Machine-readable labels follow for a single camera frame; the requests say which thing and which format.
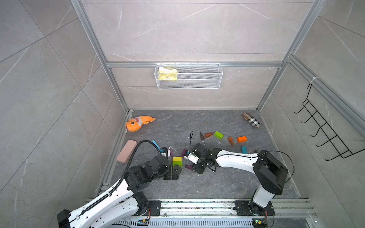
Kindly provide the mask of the green rectangular block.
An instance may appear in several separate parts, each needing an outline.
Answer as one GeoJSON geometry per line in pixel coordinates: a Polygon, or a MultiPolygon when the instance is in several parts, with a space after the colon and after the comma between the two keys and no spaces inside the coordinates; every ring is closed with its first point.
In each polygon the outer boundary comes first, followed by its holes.
{"type": "Polygon", "coordinates": [[[173,161],[173,166],[176,166],[176,165],[182,167],[183,166],[182,161],[173,161]]]}

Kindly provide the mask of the yellow rectangular block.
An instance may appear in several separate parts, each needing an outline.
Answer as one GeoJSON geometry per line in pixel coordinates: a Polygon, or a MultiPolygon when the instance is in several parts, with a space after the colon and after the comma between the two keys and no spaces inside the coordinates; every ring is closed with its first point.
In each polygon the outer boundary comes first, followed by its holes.
{"type": "Polygon", "coordinates": [[[182,157],[173,157],[173,162],[181,162],[182,157]]]}

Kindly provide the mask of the light green block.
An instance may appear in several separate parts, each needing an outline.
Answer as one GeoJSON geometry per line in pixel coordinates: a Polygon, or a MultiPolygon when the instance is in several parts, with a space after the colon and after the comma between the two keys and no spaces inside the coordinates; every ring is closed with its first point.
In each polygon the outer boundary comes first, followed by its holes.
{"type": "Polygon", "coordinates": [[[220,133],[220,132],[218,132],[218,131],[216,131],[215,133],[214,133],[214,136],[216,137],[216,138],[218,138],[218,139],[223,139],[223,137],[224,137],[224,135],[222,134],[222,133],[220,133]]]}

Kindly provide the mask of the light blue block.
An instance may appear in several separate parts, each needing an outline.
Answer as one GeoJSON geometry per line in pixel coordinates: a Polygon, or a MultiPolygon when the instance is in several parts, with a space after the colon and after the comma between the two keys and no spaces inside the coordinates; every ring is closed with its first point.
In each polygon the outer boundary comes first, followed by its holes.
{"type": "Polygon", "coordinates": [[[158,150],[161,150],[160,146],[156,143],[155,140],[153,140],[152,143],[158,148],[158,150]]]}

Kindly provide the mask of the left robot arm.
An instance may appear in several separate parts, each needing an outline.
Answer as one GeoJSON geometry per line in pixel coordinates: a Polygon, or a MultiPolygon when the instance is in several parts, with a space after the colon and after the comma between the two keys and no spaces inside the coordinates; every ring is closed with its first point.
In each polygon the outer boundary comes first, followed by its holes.
{"type": "Polygon", "coordinates": [[[119,219],[143,215],[149,201],[142,193],[156,178],[177,180],[182,169],[170,165],[167,157],[158,155],[151,161],[129,168],[108,190],[84,206],[57,215],[60,228],[106,228],[119,219]]]}

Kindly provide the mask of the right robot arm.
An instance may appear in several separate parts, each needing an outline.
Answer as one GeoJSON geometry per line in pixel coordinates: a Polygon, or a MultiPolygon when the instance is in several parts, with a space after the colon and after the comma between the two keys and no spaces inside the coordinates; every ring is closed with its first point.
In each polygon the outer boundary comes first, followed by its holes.
{"type": "Polygon", "coordinates": [[[259,187],[250,201],[252,209],[264,209],[274,196],[281,195],[289,173],[288,168],[272,155],[272,151],[242,154],[219,148],[209,150],[198,143],[192,150],[184,150],[183,157],[193,163],[191,169],[198,174],[203,174],[207,168],[215,172],[218,167],[255,174],[259,187]]]}

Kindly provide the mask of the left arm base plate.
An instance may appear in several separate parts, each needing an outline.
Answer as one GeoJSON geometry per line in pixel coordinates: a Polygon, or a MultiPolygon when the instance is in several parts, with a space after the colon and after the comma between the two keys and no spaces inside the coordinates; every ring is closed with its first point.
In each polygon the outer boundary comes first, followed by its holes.
{"type": "Polygon", "coordinates": [[[160,200],[151,200],[149,201],[149,205],[146,208],[146,211],[143,213],[144,216],[160,216],[161,212],[161,204],[160,200]]]}

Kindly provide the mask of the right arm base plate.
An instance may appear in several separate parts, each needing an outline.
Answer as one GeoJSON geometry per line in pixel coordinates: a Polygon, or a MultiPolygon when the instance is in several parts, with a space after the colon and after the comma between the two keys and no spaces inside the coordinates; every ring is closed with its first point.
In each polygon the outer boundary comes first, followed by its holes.
{"type": "Polygon", "coordinates": [[[264,208],[251,200],[236,200],[234,204],[233,210],[238,216],[275,216],[271,201],[264,208]]]}

